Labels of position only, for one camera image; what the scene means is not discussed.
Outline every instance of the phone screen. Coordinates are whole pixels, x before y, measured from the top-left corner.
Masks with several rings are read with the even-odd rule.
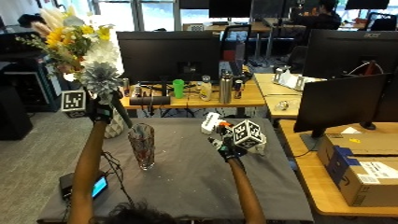
[[[104,176],[102,176],[102,178],[98,180],[95,187],[92,189],[91,195],[94,198],[102,193],[102,191],[107,188],[107,186],[108,186],[107,179],[104,178]]]

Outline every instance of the flower bouquet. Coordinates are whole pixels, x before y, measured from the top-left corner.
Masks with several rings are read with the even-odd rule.
[[[76,16],[74,7],[66,13],[58,8],[42,9],[42,16],[47,24],[31,24],[40,36],[18,37],[18,40],[44,51],[54,75],[79,82],[94,98],[100,97],[100,104],[114,105],[131,128],[132,121],[116,94],[123,85],[119,78],[123,72],[116,66],[120,49],[111,41],[114,26],[98,26],[92,20],[86,22]]]

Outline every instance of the yellow flower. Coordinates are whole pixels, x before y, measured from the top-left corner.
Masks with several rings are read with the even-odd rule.
[[[51,49],[56,48],[59,43],[62,42],[63,40],[63,30],[64,30],[64,27],[59,27],[56,28],[48,35],[48,47]]]
[[[66,37],[64,37],[64,40],[63,40],[63,44],[64,45],[68,45],[70,43],[72,43],[72,36],[74,36],[74,33],[72,32],[70,32],[70,33],[67,33],[66,34]]]
[[[99,38],[102,40],[110,40],[111,38],[111,33],[110,33],[111,28],[106,26],[100,26],[100,30],[98,31]]]
[[[92,28],[92,26],[84,25],[82,27],[84,35],[92,35],[95,33],[95,29]]]

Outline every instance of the keyboard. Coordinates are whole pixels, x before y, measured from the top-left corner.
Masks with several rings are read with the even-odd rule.
[[[212,21],[212,25],[229,25],[228,21]]]

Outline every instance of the person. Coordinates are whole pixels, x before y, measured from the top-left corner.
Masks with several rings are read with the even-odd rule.
[[[336,0],[320,0],[320,13],[317,16],[297,16],[295,24],[313,27],[317,22],[325,22],[332,25],[341,23],[341,17],[335,12]]]
[[[94,121],[94,128],[75,169],[68,224],[96,223],[91,194],[100,170],[104,130],[107,124],[112,120],[112,109],[110,105],[100,105],[99,100],[91,100],[88,108],[88,116]],[[267,220],[260,202],[249,178],[240,166],[237,153],[235,152],[235,149],[227,145],[220,148],[219,153],[232,168],[237,184],[239,200],[247,223],[265,224]],[[175,224],[178,221],[167,213],[148,208],[146,203],[122,203],[110,213],[110,217],[106,219],[104,223]]]
[[[297,46],[308,46],[312,29],[337,30],[341,17],[335,12],[336,0],[320,0],[320,13],[317,16],[296,16],[295,24],[307,26],[303,36],[299,36]]]
[[[341,25],[341,17],[333,10],[336,3],[336,0],[320,0],[320,13],[317,16],[293,16],[293,24],[307,26],[307,29],[295,37],[291,54],[281,58],[281,61],[292,67],[292,73],[303,74],[312,30],[337,30]]]

